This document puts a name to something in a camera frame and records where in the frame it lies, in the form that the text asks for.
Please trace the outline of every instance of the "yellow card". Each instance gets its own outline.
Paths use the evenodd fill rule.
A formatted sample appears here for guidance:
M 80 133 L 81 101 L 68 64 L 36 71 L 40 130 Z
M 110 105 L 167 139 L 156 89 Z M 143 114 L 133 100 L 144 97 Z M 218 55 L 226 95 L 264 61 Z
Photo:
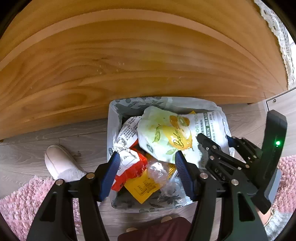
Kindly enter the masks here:
M 169 178 L 176 170 L 174 164 L 169 163 Z M 133 195 L 135 199 L 138 200 L 139 203 L 143 204 L 152 193 L 156 192 L 160 189 L 160 185 L 155 183 L 152 178 L 147 176 L 147 169 L 143 172 L 142 176 L 128 179 L 124 184 L 125 188 Z

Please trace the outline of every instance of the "silver screw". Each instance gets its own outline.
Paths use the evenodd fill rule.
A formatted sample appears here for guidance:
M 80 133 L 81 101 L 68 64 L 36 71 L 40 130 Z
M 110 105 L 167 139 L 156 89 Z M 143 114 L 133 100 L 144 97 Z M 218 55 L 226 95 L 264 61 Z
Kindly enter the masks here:
M 86 174 L 87 179 L 93 179 L 94 177 L 95 177 L 95 175 L 94 175 L 93 172 L 90 172 L 90 173 Z
M 231 180 L 231 183 L 232 183 L 233 185 L 237 186 L 237 185 L 239 184 L 239 181 L 236 180 L 236 179 L 232 179 L 232 180 Z
M 209 177 L 209 175 L 206 174 L 205 172 L 202 172 L 202 173 L 200 174 L 200 177 L 201 177 L 202 179 L 207 179 L 207 178 Z
M 61 185 L 63 184 L 63 182 L 64 182 L 63 179 L 58 179 L 58 180 L 56 180 L 56 184 L 57 184 L 58 186 L 61 186 Z

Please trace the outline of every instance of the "maroon fabric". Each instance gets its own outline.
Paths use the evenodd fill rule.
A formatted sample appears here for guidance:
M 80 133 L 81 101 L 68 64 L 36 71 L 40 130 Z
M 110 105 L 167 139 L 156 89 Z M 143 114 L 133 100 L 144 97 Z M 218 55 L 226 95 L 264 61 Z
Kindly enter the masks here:
M 173 218 L 148 228 L 121 234 L 117 241 L 185 241 L 190 226 L 186 218 Z

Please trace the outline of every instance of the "white cabinet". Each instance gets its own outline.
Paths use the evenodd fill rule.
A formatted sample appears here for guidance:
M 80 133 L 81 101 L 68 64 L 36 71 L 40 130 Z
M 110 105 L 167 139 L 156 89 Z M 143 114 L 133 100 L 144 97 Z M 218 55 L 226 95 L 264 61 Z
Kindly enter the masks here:
M 281 156 L 296 155 L 296 89 L 267 101 L 269 110 L 276 110 L 286 116 L 287 136 Z

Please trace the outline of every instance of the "pink rug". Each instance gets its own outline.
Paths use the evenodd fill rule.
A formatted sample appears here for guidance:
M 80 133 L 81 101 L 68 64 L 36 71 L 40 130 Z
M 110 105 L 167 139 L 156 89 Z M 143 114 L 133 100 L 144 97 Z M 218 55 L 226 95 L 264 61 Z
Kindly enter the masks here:
M 292 213 L 296 208 L 296 155 L 281 158 L 278 168 L 282 177 L 272 207 L 282 213 Z M 0 212 L 20 241 L 26 240 L 35 214 L 53 184 L 51 178 L 34 177 L 18 191 L 0 200 Z M 73 201 L 73 213 L 77 230 L 81 226 L 77 199 Z

